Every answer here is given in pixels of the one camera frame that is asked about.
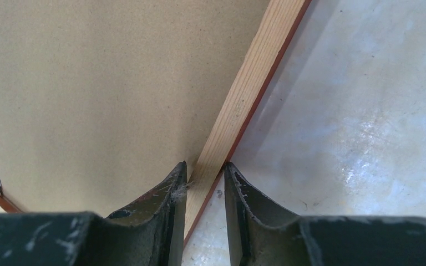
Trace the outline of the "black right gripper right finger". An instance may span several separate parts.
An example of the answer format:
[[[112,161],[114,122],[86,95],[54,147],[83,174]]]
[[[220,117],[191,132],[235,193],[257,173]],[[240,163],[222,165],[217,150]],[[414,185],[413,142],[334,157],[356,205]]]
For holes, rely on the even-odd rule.
[[[231,265],[426,265],[426,218],[300,216],[224,166]]]

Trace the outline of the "red wooden picture frame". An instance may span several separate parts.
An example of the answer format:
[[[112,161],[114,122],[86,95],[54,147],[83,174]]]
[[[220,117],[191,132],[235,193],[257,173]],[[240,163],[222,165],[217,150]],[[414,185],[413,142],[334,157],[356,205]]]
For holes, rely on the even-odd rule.
[[[107,215],[180,161],[185,238],[309,1],[0,1],[0,179]]]

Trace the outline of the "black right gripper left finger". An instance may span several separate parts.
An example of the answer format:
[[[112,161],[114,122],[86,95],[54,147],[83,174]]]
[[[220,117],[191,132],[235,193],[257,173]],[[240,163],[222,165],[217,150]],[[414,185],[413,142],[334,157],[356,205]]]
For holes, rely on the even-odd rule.
[[[0,265],[180,265],[187,165],[107,217],[0,213]]]

